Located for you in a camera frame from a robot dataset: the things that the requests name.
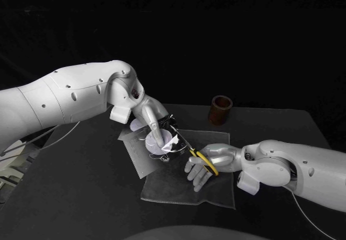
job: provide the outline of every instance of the white cable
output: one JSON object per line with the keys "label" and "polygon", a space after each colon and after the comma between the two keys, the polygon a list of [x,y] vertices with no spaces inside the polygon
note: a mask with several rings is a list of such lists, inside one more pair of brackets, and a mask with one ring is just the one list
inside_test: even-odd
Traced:
{"label": "white cable", "polygon": [[11,156],[11,157],[2,159],[0,162],[5,161],[5,160],[8,160],[8,159],[12,159],[12,158],[15,158],[15,157],[18,157],[18,156],[21,156],[21,155],[27,155],[27,154],[39,152],[41,150],[50,148],[52,145],[55,145],[55,144],[70,135],[70,133],[73,132],[73,130],[77,128],[78,124],[80,124],[80,122],[77,123],[77,125],[74,126],[74,128],[70,130],[70,132],[65,134],[65,136],[64,136],[60,140],[57,140],[52,144],[50,144],[48,146],[45,146],[44,148],[41,148],[41,149],[38,149],[38,150],[35,150],[35,151],[31,151],[31,152],[22,153],[22,154],[19,154],[19,155]]}
{"label": "white cable", "polygon": [[35,142],[38,139],[41,139],[45,135],[48,135],[61,125],[55,126],[51,130],[48,130],[42,135],[39,135],[32,141],[24,143],[22,145],[16,146],[15,148],[12,148],[11,150],[5,151],[0,155],[5,156],[6,153],[12,152],[14,150],[19,149],[21,147],[29,145],[32,142]]}
{"label": "white cable", "polygon": [[298,203],[298,207],[299,207],[299,209],[300,209],[300,211],[302,211],[302,213],[303,213],[303,215],[305,215],[305,217],[306,217],[306,219],[309,220],[309,222],[312,223],[312,225],[316,227],[316,229],[331,238],[331,239],[334,239],[334,240],[336,240],[334,237],[331,237],[319,228],[318,228],[318,226],[315,225],[315,223],[312,222],[312,220],[309,219],[309,216],[305,214],[305,212],[303,212],[303,209],[302,209],[302,206],[300,206],[300,204],[299,204],[299,202],[298,202],[298,199],[296,199],[296,196],[295,196],[295,193],[292,193],[292,195],[293,195],[293,198],[295,198],[295,201],[296,201],[296,203]]}

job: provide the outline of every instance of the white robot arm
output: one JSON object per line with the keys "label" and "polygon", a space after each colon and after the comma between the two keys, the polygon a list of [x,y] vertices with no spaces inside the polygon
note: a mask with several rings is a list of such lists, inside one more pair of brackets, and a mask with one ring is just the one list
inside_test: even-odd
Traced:
{"label": "white robot arm", "polygon": [[[346,212],[346,153],[277,140],[243,149],[227,144],[204,148],[220,172],[243,171],[237,186],[256,195],[260,183],[285,187],[298,196]],[[191,157],[188,164],[204,164]]]}
{"label": "white robot arm", "polygon": [[135,68],[114,60],[64,67],[28,85],[0,91],[0,154],[29,134],[90,119],[112,105],[110,119],[126,124],[133,111],[162,147],[158,120],[168,110],[146,95]]}

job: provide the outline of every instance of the yellow scissors handle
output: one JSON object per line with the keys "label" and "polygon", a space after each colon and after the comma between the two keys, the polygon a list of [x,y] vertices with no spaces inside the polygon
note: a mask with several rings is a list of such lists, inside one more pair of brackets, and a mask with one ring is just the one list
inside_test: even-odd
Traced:
{"label": "yellow scissors handle", "polygon": [[220,175],[220,171],[217,170],[217,168],[215,168],[215,166],[214,166],[214,164],[211,163],[211,161],[208,160],[208,158],[205,157],[205,155],[198,151],[197,153],[195,153],[195,149],[192,150],[189,150],[189,152],[191,152],[191,154],[194,155],[194,157],[201,157],[202,158],[202,160],[205,161],[205,163],[208,164],[208,166],[211,167],[211,169],[212,169],[212,171],[214,171],[214,175],[215,176],[218,176]]}

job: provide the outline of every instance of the dark gray table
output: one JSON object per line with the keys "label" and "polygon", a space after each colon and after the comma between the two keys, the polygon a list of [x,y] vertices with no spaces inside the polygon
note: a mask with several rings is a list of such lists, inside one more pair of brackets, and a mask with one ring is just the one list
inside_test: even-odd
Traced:
{"label": "dark gray table", "polygon": [[[208,106],[165,106],[181,129],[228,132],[240,148],[267,139],[329,148],[306,111],[234,107],[227,124],[217,127],[208,122]],[[61,126],[48,144],[73,127]],[[230,228],[269,239],[326,239],[283,187],[262,185],[253,196],[236,186],[237,210],[208,203],[189,206],[140,200],[145,179],[117,140],[122,129],[109,110],[81,122],[70,136],[42,151],[0,211],[2,240],[114,240],[172,225]],[[321,228],[344,236],[345,214],[299,201]]]}

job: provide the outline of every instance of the brown cylindrical container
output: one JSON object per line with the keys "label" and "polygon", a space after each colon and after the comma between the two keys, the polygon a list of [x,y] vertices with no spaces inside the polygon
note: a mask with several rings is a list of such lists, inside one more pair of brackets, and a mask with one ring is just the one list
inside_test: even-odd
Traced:
{"label": "brown cylindrical container", "polygon": [[230,97],[218,95],[211,102],[210,122],[220,126],[228,119],[230,109],[234,106],[234,102]]}

